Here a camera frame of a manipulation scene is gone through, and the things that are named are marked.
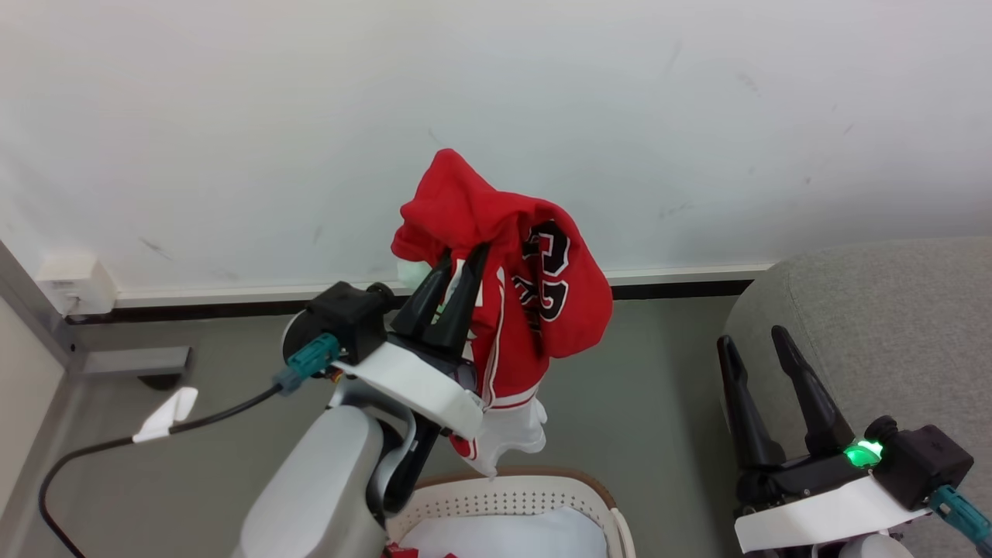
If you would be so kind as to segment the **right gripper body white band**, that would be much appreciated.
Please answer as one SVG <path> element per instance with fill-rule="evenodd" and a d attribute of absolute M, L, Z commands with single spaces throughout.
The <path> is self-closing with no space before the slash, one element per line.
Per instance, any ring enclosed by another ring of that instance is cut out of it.
<path fill-rule="evenodd" d="M 928 515 L 928 509 L 908 511 L 874 479 L 881 451 L 880 444 L 859 440 L 826 458 L 741 469 L 734 523 L 741 551 L 812 551 Z"/>

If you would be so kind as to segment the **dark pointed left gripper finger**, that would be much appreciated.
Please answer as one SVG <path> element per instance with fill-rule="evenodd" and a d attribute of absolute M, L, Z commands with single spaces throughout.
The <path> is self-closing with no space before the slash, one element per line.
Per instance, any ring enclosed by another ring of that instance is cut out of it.
<path fill-rule="evenodd" d="M 422 340 L 440 352 L 461 353 L 464 349 L 489 251 L 488 244 L 478 244 L 467 258 L 456 264 L 456 273 L 446 291 L 442 313 L 422 336 Z"/>
<path fill-rule="evenodd" d="M 453 320 L 444 315 L 453 279 L 451 250 L 443 250 L 439 261 L 428 268 L 394 316 L 391 326 L 399 336 L 451 336 Z"/>

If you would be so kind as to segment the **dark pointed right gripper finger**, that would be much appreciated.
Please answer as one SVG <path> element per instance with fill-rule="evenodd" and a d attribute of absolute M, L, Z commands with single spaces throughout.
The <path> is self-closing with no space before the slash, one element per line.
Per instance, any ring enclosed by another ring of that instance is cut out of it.
<path fill-rule="evenodd" d="M 773 347 L 783 372 L 790 378 L 805 424 L 805 448 L 809 456 L 837 455 L 854 441 L 850 424 L 807 362 L 784 326 L 771 329 Z"/>
<path fill-rule="evenodd" d="M 784 463 L 784 450 L 773 441 L 748 389 L 748 374 L 729 335 L 717 339 L 724 406 L 738 467 L 770 469 Z"/>

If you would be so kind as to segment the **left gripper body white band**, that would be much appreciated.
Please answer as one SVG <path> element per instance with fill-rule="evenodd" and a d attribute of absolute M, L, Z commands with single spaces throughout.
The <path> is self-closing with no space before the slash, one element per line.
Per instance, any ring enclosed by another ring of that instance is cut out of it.
<path fill-rule="evenodd" d="M 387 333 L 386 342 L 358 363 L 332 365 L 464 439 L 481 430 L 483 410 L 475 364 Z"/>

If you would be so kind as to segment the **red basketball jersey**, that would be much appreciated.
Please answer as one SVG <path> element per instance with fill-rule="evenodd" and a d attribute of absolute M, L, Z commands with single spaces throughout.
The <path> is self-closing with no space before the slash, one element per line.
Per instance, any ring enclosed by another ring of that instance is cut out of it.
<path fill-rule="evenodd" d="M 450 257 L 457 286 L 471 251 L 488 247 L 460 345 L 477 370 L 483 419 L 478 434 L 450 441 L 479 474 L 496 476 L 504 453 L 545 447 L 539 385 L 553 358 L 600 342 L 613 310 L 609 283 L 564 209 L 496 190 L 451 149 L 436 153 L 401 218 L 392 252 L 408 285 Z"/>

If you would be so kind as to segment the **white perforated laundry basket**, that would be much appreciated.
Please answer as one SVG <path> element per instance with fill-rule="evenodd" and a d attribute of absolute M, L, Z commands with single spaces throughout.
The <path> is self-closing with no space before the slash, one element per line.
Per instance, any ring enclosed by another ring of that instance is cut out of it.
<path fill-rule="evenodd" d="M 637 558 L 613 495 L 595 477 L 567 467 L 502 467 L 495 477 L 468 472 L 419 480 L 406 508 L 388 519 L 387 540 L 400 545 L 426 519 L 538 515 L 563 506 L 598 524 L 607 558 Z"/>

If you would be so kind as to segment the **grey fabric sofa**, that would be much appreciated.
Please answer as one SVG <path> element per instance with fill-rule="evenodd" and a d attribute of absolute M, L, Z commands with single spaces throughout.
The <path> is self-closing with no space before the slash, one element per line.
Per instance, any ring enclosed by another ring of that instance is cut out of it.
<path fill-rule="evenodd" d="M 784 326 L 859 440 L 888 415 L 933 425 L 975 459 L 956 490 L 992 520 L 992 238 L 846 245 L 773 265 L 740 296 L 731 336 L 789 458 L 807 452 L 772 326 Z M 913 558 L 981 558 L 927 506 L 895 529 Z"/>

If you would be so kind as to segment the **white and black baseboard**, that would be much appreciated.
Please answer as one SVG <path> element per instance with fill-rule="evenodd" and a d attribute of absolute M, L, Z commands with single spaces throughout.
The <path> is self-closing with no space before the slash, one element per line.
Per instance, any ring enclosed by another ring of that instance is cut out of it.
<path fill-rule="evenodd" d="M 614 270 L 606 273 L 618 301 L 737 296 L 772 268 L 771 263 Z M 117 322 L 219 320 L 293 315 L 327 289 L 326 284 L 284 288 L 226 288 L 120 292 L 109 313 L 69 315 L 71 326 Z"/>

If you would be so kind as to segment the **small red cloth piece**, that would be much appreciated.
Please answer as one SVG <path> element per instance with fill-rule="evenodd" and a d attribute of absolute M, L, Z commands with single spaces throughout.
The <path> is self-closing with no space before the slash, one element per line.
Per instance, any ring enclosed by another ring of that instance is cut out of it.
<path fill-rule="evenodd" d="M 391 543 L 383 548 L 380 558 L 458 558 L 456 554 L 435 549 L 401 547 Z"/>

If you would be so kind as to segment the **white garment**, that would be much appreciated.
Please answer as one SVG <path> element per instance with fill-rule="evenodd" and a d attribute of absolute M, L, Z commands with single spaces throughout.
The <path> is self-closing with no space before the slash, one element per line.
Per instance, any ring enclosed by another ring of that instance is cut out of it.
<path fill-rule="evenodd" d="M 395 544 L 458 558 L 609 558 L 605 531 L 572 508 L 426 519 Z"/>

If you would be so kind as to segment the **grey metal frame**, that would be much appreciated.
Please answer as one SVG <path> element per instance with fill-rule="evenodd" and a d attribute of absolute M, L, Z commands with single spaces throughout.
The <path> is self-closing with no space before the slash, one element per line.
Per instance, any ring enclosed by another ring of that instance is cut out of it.
<path fill-rule="evenodd" d="M 189 347 L 92 352 L 0 241 L 0 558 L 17 558 L 36 490 L 88 381 L 181 379 Z"/>

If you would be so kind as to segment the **white wall outlet box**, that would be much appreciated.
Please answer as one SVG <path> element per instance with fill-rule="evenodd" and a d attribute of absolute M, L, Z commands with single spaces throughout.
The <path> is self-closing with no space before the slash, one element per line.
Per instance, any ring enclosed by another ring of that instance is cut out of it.
<path fill-rule="evenodd" d="M 102 262 L 92 255 L 46 259 L 34 280 L 64 317 L 104 315 L 115 307 L 117 286 Z"/>

